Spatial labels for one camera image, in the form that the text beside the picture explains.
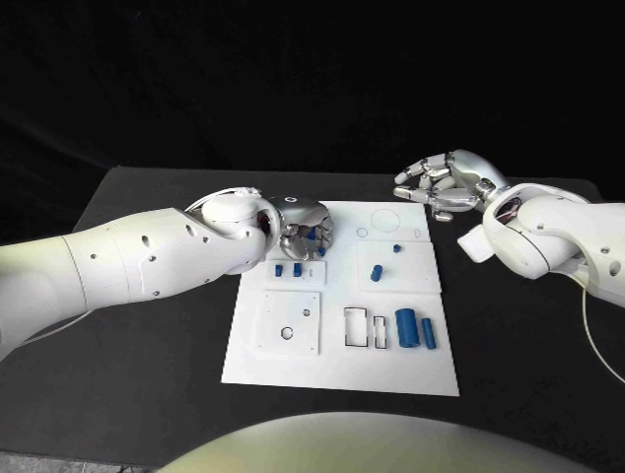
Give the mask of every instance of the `blue cylinder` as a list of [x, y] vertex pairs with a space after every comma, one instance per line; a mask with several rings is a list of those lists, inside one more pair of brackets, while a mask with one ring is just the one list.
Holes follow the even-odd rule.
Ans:
[[419, 346], [419, 332], [416, 330], [415, 311], [410, 308], [402, 308], [394, 312], [394, 321], [397, 323], [397, 339], [402, 348], [415, 348]]
[[436, 349], [436, 337], [433, 336], [433, 326], [430, 325], [430, 318], [422, 318], [423, 341], [429, 350]]
[[373, 267], [373, 270], [371, 270], [371, 280], [374, 282], [379, 281], [380, 279], [380, 272], [383, 271], [383, 268], [380, 267], [380, 264], [377, 264], [374, 267]]

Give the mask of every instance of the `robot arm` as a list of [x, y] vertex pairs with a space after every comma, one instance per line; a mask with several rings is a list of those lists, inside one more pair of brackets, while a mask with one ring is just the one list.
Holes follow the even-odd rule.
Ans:
[[332, 229], [324, 205], [229, 190], [184, 212], [144, 212], [76, 234], [0, 246], [0, 362], [54, 323], [243, 273], [276, 244], [292, 259], [319, 257]]
[[625, 307], [625, 204], [590, 204], [556, 187], [508, 182], [490, 162], [458, 150], [422, 160], [396, 183], [423, 174], [419, 188], [394, 195], [432, 207], [436, 220], [451, 212], [482, 212], [458, 243], [472, 261], [492, 255], [518, 275], [570, 276], [598, 298]]

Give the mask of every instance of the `black backdrop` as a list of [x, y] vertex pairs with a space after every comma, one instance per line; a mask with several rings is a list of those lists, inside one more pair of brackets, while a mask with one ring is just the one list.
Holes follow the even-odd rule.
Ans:
[[0, 242], [66, 232], [111, 166], [396, 173], [465, 148], [625, 200], [613, 12], [462, 13], [0, 2]]

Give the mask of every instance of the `table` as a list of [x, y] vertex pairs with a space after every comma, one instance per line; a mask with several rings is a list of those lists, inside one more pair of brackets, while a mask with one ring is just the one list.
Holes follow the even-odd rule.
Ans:
[[[598, 200], [583, 180], [523, 179]], [[386, 201], [392, 176], [115, 168], [76, 229], [234, 185], [265, 195]], [[625, 386], [589, 349], [573, 281], [474, 264], [456, 238], [479, 220], [429, 219], [462, 397], [222, 384], [239, 277], [96, 310], [18, 349], [0, 366], [0, 451], [157, 467], [223, 434], [325, 411], [386, 412], [459, 423], [625, 471]], [[625, 376], [625, 309], [587, 299], [592, 335]]]

